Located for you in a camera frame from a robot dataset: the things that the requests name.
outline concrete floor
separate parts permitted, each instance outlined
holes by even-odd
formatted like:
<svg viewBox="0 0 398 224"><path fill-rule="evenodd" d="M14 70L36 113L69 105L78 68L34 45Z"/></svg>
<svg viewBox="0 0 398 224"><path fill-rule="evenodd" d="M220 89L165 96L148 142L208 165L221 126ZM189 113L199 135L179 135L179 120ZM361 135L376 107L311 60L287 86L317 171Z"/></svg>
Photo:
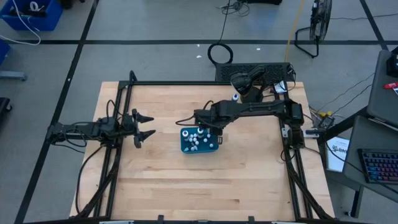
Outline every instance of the concrete floor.
<svg viewBox="0 0 398 224"><path fill-rule="evenodd" d="M99 0L88 40L207 40L218 39L223 16L216 7L227 0ZM311 0L297 28L309 25ZM366 1L372 14L398 12L396 0ZM78 1L64 11L53 32L41 32L44 40L79 40L93 0ZM283 0L280 6L251 5L247 17L229 16L224 39L286 40L292 28L298 0ZM366 17L357 0L334 0L332 17ZM375 18L385 40L397 40L395 17ZM0 34L13 39L34 39L28 32L16 32L0 21ZM307 34L300 39L308 39ZM377 40L368 20L331 21L326 40ZM233 44L234 62L281 62L285 45ZM24 196L50 124L65 77L76 51L75 44L12 44L12 51L0 70L18 70L29 76L25 82L0 81L0 96L9 97L14 110L0 132L0 223L12 223ZM389 45L390 50L396 46ZM134 70L139 80L214 80L215 68L207 59L208 45L84 45L60 122L91 120L101 82L126 80ZM309 103L320 108L374 72L380 45L322 45L320 56L311 59L294 46L289 62L297 80L304 82ZM215 48L216 60L228 54ZM338 101L325 107L336 110L352 99L371 79L358 85ZM358 97L339 114L349 116L368 102L370 91ZM83 156L71 150L51 147L45 160L25 222L67 218ZM398 204L365 191L358 219L343 212L351 208L354 192L333 181L328 183L337 218L353 222L393 223Z"/></svg>

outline blue container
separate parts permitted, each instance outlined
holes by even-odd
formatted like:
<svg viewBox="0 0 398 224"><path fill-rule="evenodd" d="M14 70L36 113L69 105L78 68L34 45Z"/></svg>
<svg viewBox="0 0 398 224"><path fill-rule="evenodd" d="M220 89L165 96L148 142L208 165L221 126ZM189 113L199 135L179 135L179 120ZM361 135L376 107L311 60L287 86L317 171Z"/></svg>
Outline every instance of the blue container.
<svg viewBox="0 0 398 224"><path fill-rule="evenodd" d="M19 11L25 7L29 7L30 2L33 0L15 0ZM22 20L28 25L33 31L36 29L40 31L54 30L58 24L58 21L62 15L62 7L58 3L58 0L34 0L39 7L45 5L46 17L30 17L28 21L27 16L22 16ZM0 11L0 19L4 19L14 30L28 30L28 28L21 22L18 16L10 16L10 10L14 7L12 0L8 0L7 3Z"/></svg>
<svg viewBox="0 0 398 224"><path fill-rule="evenodd" d="M10 45L5 43L5 41L0 39L0 65L4 58L6 57L8 50L10 49Z"/></svg>
<svg viewBox="0 0 398 224"><path fill-rule="evenodd" d="M181 151L183 152L183 153L186 153L186 154L195 154L195 153L204 153L204 152L215 152L217 149L218 149L218 146L219 146L219 143L221 144L221 142L218 142L218 137L217 136L215 136L215 135L211 135L210 136L210 138L207 138L207 137L205 137L205 136L207 136L207 134L209 134L208 132L207 132L207 129L205 129L205 130L203 130L203 135L204 135L204 137L203 138L198 138L198 141L199 141L199 146L197 146L198 147L198 150L195 150L195 151L191 151L191 150L188 150L188 151L185 151L185 148L191 148L191 143L189 142L189 141L185 141L184 140L184 137L182 136L182 132L183 131L188 131L188 134L195 134L195 133L197 133L197 130L198 130L198 128L182 128L181 129L181 131L180 131L180 139L181 139Z"/></svg>

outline electric fan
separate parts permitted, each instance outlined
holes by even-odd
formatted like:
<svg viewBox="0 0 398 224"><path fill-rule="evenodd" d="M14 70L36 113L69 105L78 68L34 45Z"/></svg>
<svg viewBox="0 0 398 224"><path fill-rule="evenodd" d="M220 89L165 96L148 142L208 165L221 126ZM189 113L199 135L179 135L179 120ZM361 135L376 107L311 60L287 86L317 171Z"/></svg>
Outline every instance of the electric fan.
<svg viewBox="0 0 398 224"><path fill-rule="evenodd" d="M296 31L296 38L294 45L306 54L315 58L319 55L319 43L325 39L326 32L328 31L329 20L331 13L331 0L314 0L311 14L311 25ZM310 40L314 41L317 45L317 54L313 55L297 44L297 36L299 32L310 29Z"/></svg>

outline keyboard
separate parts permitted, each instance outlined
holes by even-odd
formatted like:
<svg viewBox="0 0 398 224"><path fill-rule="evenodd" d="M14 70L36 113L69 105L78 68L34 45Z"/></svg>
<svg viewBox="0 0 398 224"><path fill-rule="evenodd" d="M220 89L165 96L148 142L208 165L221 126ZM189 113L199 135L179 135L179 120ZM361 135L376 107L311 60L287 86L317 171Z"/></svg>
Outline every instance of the keyboard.
<svg viewBox="0 0 398 224"><path fill-rule="evenodd" d="M231 75L236 72L247 73L257 65L263 65L266 69L266 82L268 85L279 83L282 80L294 81L292 74L287 73L287 67L290 63L231 63L231 64L217 64L216 66L216 81L230 81Z"/></svg>
<svg viewBox="0 0 398 224"><path fill-rule="evenodd" d="M366 182L398 184L398 150L358 149Z"/></svg>

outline white paper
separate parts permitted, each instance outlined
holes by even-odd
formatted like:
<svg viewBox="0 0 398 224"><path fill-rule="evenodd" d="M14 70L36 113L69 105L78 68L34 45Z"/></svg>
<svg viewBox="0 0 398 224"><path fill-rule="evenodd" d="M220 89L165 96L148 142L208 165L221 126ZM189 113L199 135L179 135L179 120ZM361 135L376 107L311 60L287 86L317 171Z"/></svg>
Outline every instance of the white paper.
<svg viewBox="0 0 398 224"><path fill-rule="evenodd" d="M343 159L344 161L346 160L349 140L335 137L329 140L327 144L329 145L329 148L333 151L333 153L336 154L336 156L338 156L340 159ZM327 150L328 153L326 157L326 168L331 171L342 172L344 162L336 158L336 156L334 156L328 148Z"/></svg>
<svg viewBox="0 0 398 224"><path fill-rule="evenodd" d="M285 87L285 83L283 81L280 81L279 83L275 83L275 91L277 93L284 93L286 92L286 87Z"/></svg>

